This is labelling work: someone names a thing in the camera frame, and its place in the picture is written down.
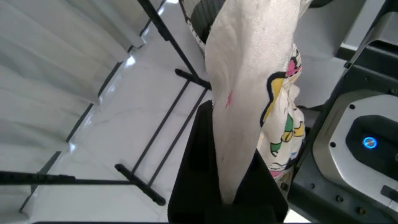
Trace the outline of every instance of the white floor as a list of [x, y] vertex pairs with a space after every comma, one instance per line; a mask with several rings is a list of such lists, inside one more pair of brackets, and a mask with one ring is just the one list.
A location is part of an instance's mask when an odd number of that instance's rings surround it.
[[[178, 4], [167, 2], [162, 18], [201, 77], [205, 64], [196, 42], [185, 25]], [[78, 178], [125, 180], [114, 165], [132, 168], [185, 80], [175, 68], [187, 71], [172, 46], [165, 42], [153, 24], [144, 34], [147, 44], [121, 65], [101, 96], [101, 105], [93, 107], [70, 143], [50, 170]], [[303, 56], [303, 75], [298, 85], [299, 105], [322, 104], [343, 72], [344, 61], [329, 56]], [[182, 99], [161, 130], [146, 158], [137, 170], [149, 181], [160, 160], [174, 140], [203, 88], [189, 84]], [[211, 99], [209, 91], [203, 101]], [[192, 120], [157, 176], [153, 188], [166, 200], [172, 192]], [[167, 206], [152, 202], [135, 186], [39, 187], [24, 211], [30, 222], [37, 221], [119, 221], [166, 222]], [[287, 221], [305, 222], [290, 213]]]

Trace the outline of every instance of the black baseboard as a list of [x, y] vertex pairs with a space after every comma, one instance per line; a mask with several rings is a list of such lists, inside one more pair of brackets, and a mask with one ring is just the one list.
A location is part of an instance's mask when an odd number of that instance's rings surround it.
[[336, 58], [350, 61], [351, 58], [353, 58], [354, 54], [355, 54], [355, 50], [347, 49], [345, 47], [339, 47], [339, 49], [336, 53]]

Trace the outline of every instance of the laundry basket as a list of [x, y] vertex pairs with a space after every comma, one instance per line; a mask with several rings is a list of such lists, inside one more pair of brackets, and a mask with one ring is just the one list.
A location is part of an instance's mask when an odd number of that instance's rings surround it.
[[[226, 0], [179, 0], [182, 12], [193, 36], [204, 55], [211, 25]], [[313, 0], [310, 7], [323, 7], [332, 0]]]

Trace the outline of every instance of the pink stain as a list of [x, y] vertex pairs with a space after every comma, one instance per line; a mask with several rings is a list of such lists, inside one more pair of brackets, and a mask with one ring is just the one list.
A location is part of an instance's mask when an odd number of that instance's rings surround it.
[[228, 95], [228, 101], [226, 102], [225, 108], [227, 108], [229, 105], [232, 103], [232, 90], [230, 91]]
[[269, 172], [271, 173], [272, 177], [277, 177], [279, 174], [282, 173], [282, 171], [273, 171], [273, 170], [270, 170]]
[[298, 68], [295, 68], [295, 64], [293, 60], [290, 60], [289, 67], [287, 68], [286, 77], [291, 77], [296, 74], [301, 68], [301, 65]]

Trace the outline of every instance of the white cloth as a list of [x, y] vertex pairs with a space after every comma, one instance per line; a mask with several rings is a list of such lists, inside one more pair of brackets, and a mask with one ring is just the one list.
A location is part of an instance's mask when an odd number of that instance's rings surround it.
[[293, 34], [310, 1], [227, 0], [213, 24], [205, 60], [224, 203], [234, 200], [256, 147], [276, 179], [297, 157], [304, 125], [294, 105], [301, 59]]

